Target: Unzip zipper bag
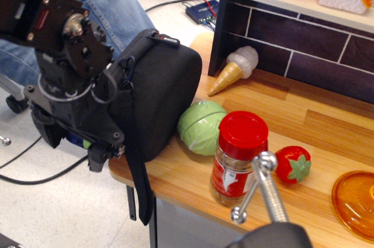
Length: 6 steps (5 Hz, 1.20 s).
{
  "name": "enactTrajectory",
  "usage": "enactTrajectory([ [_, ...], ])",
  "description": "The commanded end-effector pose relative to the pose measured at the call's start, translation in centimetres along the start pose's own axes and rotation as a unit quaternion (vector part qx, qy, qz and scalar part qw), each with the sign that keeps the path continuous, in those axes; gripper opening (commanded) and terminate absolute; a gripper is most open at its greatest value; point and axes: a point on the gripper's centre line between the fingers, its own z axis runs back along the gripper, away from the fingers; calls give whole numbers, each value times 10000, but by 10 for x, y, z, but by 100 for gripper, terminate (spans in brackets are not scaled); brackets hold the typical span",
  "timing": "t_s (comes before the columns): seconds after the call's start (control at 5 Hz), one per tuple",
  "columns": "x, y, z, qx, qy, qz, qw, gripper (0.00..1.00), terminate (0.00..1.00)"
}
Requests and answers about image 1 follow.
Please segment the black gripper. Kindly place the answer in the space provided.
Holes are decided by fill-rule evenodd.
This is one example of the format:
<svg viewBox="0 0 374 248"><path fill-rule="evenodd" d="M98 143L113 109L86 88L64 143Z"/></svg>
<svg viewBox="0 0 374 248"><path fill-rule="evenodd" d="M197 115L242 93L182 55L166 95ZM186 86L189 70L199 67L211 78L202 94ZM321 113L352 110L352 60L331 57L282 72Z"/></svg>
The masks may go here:
<svg viewBox="0 0 374 248"><path fill-rule="evenodd" d="M53 148L65 137L88 150L89 170L101 172L113 154L124 151L124 134L110 117L107 107L87 93L68 102L46 96L36 85L24 89L31 101L33 122L43 139Z"/></svg>

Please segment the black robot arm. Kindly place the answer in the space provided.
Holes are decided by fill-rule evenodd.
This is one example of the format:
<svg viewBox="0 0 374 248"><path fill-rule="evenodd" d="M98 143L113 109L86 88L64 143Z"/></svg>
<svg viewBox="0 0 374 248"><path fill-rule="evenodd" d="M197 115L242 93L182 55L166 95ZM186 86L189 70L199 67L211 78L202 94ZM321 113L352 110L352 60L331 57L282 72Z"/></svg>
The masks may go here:
<svg viewBox="0 0 374 248"><path fill-rule="evenodd" d="M124 134L108 105L118 86L113 50L78 0L1 0L1 38L34 48L40 76L28 85L32 118L52 147L69 134L88 143L91 171L124 152Z"/></svg>

